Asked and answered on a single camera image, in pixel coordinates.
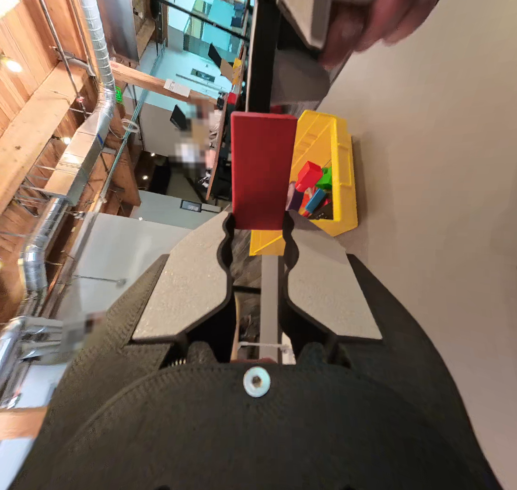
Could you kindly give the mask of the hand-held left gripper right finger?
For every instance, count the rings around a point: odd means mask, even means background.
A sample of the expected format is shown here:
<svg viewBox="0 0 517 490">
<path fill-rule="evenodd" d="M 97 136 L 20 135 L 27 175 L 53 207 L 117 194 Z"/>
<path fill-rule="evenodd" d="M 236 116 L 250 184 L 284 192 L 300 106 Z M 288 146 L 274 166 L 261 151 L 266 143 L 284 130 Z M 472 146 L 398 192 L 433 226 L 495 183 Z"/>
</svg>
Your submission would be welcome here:
<svg viewBox="0 0 517 490">
<path fill-rule="evenodd" d="M 293 344 L 381 341 L 346 250 L 300 215 L 283 224 L 281 327 Z"/>
</svg>

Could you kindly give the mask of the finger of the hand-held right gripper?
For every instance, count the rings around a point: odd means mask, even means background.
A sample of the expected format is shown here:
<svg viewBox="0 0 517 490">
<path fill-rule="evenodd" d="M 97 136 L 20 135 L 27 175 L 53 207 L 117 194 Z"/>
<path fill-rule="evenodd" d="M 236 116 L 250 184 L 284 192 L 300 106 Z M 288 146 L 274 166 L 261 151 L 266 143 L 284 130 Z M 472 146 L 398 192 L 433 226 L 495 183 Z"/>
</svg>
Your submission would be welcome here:
<svg viewBox="0 0 517 490">
<path fill-rule="evenodd" d="M 313 58 L 296 50 L 276 50 L 271 103 L 321 101 L 330 86 L 328 71 Z"/>
<path fill-rule="evenodd" d="M 333 0 L 277 0 L 282 13 L 307 47 L 322 50 Z"/>
</svg>

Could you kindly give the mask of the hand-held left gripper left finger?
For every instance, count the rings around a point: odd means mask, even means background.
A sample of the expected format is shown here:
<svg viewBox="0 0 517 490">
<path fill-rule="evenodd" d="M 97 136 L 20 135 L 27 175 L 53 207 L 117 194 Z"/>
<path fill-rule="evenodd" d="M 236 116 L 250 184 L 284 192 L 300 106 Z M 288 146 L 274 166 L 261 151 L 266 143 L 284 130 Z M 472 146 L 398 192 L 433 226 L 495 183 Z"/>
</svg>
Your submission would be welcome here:
<svg viewBox="0 0 517 490">
<path fill-rule="evenodd" d="M 231 302 L 234 226 L 232 214 L 217 214 L 171 249 L 133 332 L 135 342 L 177 338 Z"/>
</svg>

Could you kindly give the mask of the red toy block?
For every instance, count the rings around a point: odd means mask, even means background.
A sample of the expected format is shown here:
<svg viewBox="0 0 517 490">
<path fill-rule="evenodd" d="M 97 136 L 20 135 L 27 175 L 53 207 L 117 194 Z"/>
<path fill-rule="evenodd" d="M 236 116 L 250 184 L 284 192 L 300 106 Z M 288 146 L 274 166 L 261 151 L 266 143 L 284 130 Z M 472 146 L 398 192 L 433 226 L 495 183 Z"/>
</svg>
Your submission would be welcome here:
<svg viewBox="0 0 517 490">
<path fill-rule="evenodd" d="M 231 114 L 232 214 L 236 229 L 282 229 L 297 123 L 291 115 Z"/>
</svg>

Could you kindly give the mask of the person's right hand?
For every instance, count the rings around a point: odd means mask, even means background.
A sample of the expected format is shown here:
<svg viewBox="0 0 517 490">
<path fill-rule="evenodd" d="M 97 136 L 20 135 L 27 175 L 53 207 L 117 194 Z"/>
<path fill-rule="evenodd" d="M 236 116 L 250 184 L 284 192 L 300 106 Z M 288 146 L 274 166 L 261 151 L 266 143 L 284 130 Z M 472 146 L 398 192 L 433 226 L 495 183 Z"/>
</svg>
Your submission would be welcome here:
<svg viewBox="0 0 517 490">
<path fill-rule="evenodd" d="M 325 46 L 319 63 L 331 69 L 353 53 L 362 53 L 379 41 L 393 45 L 404 40 L 429 17 L 438 0 L 374 0 L 359 7 L 332 5 Z"/>
</svg>

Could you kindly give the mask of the small red toy brick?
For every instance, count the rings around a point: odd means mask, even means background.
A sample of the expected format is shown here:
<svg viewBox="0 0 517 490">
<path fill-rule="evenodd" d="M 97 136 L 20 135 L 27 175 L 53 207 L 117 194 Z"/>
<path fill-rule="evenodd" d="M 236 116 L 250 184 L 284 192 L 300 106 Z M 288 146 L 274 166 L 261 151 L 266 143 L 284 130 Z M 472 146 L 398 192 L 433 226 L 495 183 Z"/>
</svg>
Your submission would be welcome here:
<svg viewBox="0 0 517 490">
<path fill-rule="evenodd" d="M 298 173 L 295 190 L 301 194 L 305 193 L 307 189 L 313 188 L 322 176 L 322 168 L 311 161 L 307 161 Z"/>
</svg>

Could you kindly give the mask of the yellow plastic bin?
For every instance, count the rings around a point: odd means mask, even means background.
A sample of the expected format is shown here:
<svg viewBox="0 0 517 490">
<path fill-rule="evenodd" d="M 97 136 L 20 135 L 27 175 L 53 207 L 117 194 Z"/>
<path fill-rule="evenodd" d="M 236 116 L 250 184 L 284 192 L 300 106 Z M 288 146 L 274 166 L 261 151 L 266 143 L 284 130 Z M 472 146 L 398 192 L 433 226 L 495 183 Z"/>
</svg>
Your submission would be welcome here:
<svg viewBox="0 0 517 490">
<path fill-rule="evenodd" d="M 332 237 L 358 227 L 352 137 L 345 119 L 305 110 L 298 119 L 291 177 L 310 161 L 331 183 L 328 196 L 309 220 Z"/>
</svg>

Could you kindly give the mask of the wooden beam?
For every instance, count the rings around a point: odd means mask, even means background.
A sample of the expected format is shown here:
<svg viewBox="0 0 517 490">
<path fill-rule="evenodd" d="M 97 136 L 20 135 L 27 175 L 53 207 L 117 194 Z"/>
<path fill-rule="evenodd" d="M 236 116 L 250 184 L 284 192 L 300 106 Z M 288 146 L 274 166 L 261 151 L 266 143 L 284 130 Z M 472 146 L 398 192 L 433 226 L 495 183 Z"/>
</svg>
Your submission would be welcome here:
<svg viewBox="0 0 517 490">
<path fill-rule="evenodd" d="M 116 61 L 110 61 L 111 69 L 117 84 L 133 85 L 152 93 L 176 99 L 191 105 L 210 106 L 216 108 L 217 99 L 191 90 L 188 96 L 173 92 L 165 87 L 166 81 L 147 73 L 140 72 Z"/>
</svg>

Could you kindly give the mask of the silver ventilation duct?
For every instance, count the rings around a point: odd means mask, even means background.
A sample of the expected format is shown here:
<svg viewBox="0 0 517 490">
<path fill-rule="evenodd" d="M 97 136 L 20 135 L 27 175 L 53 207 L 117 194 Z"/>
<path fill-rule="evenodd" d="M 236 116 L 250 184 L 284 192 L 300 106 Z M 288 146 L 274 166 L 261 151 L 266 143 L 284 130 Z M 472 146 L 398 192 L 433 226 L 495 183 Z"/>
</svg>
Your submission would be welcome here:
<svg viewBox="0 0 517 490">
<path fill-rule="evenodd" d="M 62 219 L 70 206 L 78 203 L 89 173 L 99 158 L 115 110 L 115 80 L 110 66 L 107 41 L 97 0 L 79 0 L 86 18 L 99 69 L 98 100 L 94 111 L 75 132 L 64 153 L 64 163 L 71 171 L 71 187 L 64 195 L 52 194 L 39 215 L 37 224 L 25 241 L 19 257 L 24 298 L 17 316 L 9 320 L 1 334 L 1 407 L 13 399 L 20 378 L 23 338 L 30 334 L 29 326 L 41 318 L 40 312 L 48 294 L 46 253 Z"/>
</svg>

